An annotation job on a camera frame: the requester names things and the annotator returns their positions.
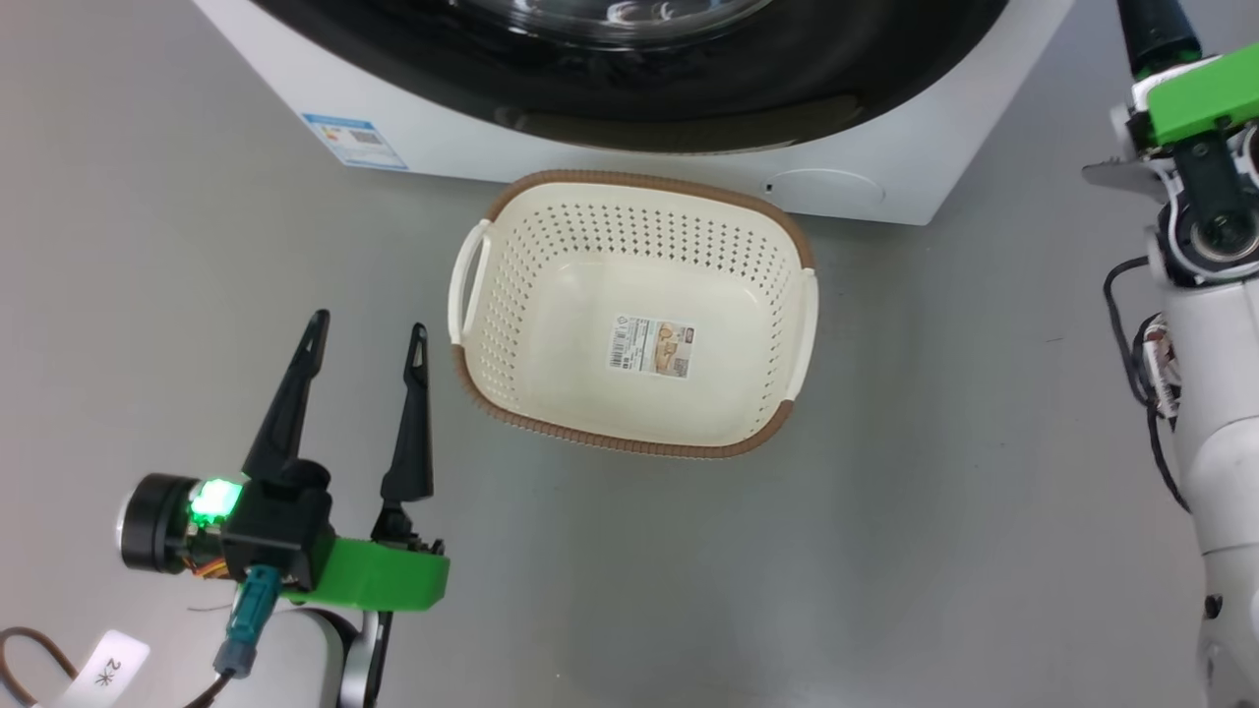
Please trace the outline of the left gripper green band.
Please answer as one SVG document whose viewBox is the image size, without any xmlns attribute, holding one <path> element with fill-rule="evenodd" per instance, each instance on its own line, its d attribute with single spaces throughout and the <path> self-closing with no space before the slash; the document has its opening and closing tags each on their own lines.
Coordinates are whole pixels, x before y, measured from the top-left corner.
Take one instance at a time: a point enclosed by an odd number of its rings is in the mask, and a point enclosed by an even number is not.
<svg viewBox="0 0 1259 708">
<path fill-rule="evenodd" d="M 324 367 L 329 310 L 315 311 L 271 399 L 243 462 L 252 481 L 277 481 L 300 452 L 310 388 Z M 381 501 L 423 501 L 436 493 L 429 403 L 428 331 L 412 328 L 403 370 L 405 401 L 381 480 Z M 337 537 L 324 530 L 307 551 L 296 530 L 279 529 L 278 510 L 264 511 L 249 488 L 227 479 L 149 474 L 118 515 L 120 559 L 130 569 L 193 573 L 243 585 L 248 569 L 279 572 L 279 597 L 297 605 L 369 614 L 424 614 L 444 597 L 449 559 L 410 547 Z"/>
</svg>

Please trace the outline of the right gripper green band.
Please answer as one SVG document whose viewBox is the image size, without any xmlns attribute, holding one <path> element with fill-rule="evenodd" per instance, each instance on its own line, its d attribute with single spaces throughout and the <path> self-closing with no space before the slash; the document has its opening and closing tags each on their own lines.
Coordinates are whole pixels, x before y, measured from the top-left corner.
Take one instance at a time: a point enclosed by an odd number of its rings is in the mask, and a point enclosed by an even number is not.
<svg viewBox="0 0 1259 708">
<path fill-rule="evenodd" d="M 1110 113 L 1121 156 L 1081 175 L 1160 203 L 1155 248 L 1173 283 L 1259 277 L 1259 44 L 1202 59 L 1181 0 L 1115 10 L 1137 82 Z"/>
</svg>

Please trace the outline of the black round washing machine door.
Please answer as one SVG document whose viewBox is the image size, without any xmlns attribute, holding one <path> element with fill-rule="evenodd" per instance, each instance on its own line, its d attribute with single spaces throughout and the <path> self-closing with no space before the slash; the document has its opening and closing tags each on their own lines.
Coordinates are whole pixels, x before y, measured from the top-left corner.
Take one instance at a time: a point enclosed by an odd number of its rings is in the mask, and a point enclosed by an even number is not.
<svg viewBox="0 0 1259 708">
<path fill-rule="evenodd" d="M 724 155 L 862 125 L 1008 0 L 252 0 L 388 84 L 577 147 Z"/>
</svg>

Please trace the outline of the cream plastic laundry basket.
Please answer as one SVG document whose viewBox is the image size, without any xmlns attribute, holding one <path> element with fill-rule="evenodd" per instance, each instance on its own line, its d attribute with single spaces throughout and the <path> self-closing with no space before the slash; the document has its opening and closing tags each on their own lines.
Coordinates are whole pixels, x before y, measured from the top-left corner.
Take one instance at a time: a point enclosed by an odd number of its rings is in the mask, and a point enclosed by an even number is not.
<svg viewBox="0 0 1259 708">
<path fill-rule="evenodd" d="M 805 389 L 820 295 L 805 229 L 755 197 L 630 173 L 509 184 L 449 278 L 454 368 L 538 435 L 719 460 L 778 435 Z M 692 325 L 687 380 L 607 367 L 617 315 Z"/>
</svg>

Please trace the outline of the white front-load washing machine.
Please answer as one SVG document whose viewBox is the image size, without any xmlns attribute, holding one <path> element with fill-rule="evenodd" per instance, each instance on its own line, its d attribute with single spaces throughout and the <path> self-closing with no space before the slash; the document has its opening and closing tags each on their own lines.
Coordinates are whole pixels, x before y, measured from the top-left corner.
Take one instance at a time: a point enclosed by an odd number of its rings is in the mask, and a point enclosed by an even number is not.
<svg viewBox="0 0 1259 708">
<path fill-rule="evenodd" d="M 642 155 L 534 139 L 387 84 L 253 0 L 193 3 L 310 131 L 302 113 L 369 121 L 409 173 L 492 183 L 548 169 L 635 173 L 737 190 L 794 214 L 927 226 L 1075 0 L 1010 0 L 947 76 L 862 126 L 796 147 L 729 155 Z"/>
</svg>

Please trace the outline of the paper label sticker in basket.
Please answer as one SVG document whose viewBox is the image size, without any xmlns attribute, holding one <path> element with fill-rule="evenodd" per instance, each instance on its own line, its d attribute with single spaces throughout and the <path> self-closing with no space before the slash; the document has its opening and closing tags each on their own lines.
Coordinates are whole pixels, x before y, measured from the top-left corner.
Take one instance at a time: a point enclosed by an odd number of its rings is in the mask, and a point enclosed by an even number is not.
<svg viewBox="0 0 1259 708">
<path fill-rule="evenodd" d="M 607 367 L 613 370 L 687 380 L 697 330 L 682 323 L 617 315 Z"/>
</svg>

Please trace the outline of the blue energy label sticker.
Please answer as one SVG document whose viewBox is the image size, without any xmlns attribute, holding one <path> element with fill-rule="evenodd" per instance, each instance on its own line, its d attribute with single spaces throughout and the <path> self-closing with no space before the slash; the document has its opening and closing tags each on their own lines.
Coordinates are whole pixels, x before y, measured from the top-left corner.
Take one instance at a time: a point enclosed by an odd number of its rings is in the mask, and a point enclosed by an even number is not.
<svg viewBox="0 0 1259 708">
<path fill-rule="evenodd" d="M 399 173 L 409 170 L 400 152 L 369 121 L 311 113 L 302 113 L 301 117 L 342 165 Z"/>
</svg>

